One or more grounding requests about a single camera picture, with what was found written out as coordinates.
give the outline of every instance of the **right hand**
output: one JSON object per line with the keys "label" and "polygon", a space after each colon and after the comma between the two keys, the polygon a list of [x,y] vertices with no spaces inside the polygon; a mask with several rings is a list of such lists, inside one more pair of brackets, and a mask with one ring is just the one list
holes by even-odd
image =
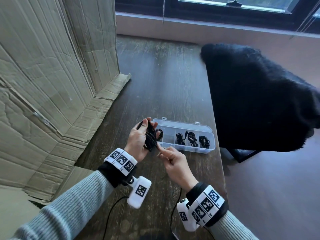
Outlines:
{"label": "right hand", "polygon": [[164,149],[157,144],[157,148],[160,151],[158,157],[162,160],[170,179],[189,192],[198,180],[193,176],[186,156],[173,147]]}

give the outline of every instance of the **wall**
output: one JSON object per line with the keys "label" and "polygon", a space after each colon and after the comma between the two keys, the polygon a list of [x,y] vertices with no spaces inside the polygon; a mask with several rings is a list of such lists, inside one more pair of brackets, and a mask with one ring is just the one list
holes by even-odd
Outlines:
{"label": "wall", "polygon": [[164,40],[236,43],[258,48],[271,60],[320,88],[320,35],[116,13],[117,33]]}

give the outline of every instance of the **cardboard box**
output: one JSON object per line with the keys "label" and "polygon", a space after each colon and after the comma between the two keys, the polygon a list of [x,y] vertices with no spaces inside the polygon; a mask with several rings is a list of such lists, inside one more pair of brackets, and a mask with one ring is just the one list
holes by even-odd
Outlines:
{"label": "cardboard box", "polygon": [[0,185],[48,202],[130,79],[114,0],[0,0],[0,21]]}

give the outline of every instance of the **wrist strap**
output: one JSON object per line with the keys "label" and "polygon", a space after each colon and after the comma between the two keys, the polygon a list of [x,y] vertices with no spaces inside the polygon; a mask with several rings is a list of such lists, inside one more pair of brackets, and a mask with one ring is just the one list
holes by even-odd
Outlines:
{"label": "wrist strap", "polygon": [[115,149],[104,159],[104,163],[98,167],[111,185],[116,188],[120,183],[124,183],[131,178],[136,171],[137,160],[121,148]]}
{"label": "wrist strap", "polygon": [[218,222],[227,212],[228,203],[211,186],[199,182],[187,193],[189,212],[201,226],[210,227]]}

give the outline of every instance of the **left hand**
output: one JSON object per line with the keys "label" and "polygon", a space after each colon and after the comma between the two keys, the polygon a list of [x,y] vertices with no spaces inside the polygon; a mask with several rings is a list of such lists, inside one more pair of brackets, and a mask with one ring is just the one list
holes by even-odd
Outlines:
{"label": "left hand", "polygon": [[[138,162],[141,162],[146,155],[148,154],[148,150],[143,147],[145,141],[146,141],[146,132],[148,128],[148,121],[151,121],[150,117],[147,117],[146,119],[143,119],[142,125],[139,129],[136,129],[140,122],[136,124],[128,138],[127,145],[125,146],[124,150],[129,153],[131,156],[134,157],[135,160]],[[158,126],[158,122],[151,122],[151,125],[154,129]]]}

